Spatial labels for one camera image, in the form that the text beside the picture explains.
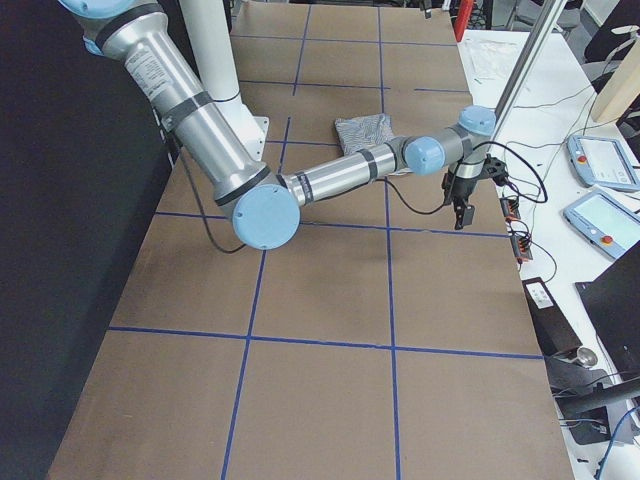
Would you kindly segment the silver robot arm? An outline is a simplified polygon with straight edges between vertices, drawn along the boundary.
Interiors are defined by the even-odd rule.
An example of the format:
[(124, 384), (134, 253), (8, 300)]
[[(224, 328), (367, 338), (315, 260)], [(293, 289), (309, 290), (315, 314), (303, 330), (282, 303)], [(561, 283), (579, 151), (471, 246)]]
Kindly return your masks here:
[(465, 202), (483, 176), (485, 162), (472, 157), (494, 133), (496, 115), (468, 106), (456, 124), (429, 137), (395, 137), (292, 175), (276, 175), (252, 153), (233, 127), (226, 100), (185, 60), (168, 33), (168, 17), (156, 1), (65, 1), (84, 30), (87, 50), (123, 63), (159, 113), (166, 132), (188, 150), (214, 187), (214, 201), (238, 239), (259, 250), (278, 248), (296, 233), (301, 207), (334, 198), (404, 169), (417, 175), (448, 170), (446, 204), (456, 228), (470, 224)]

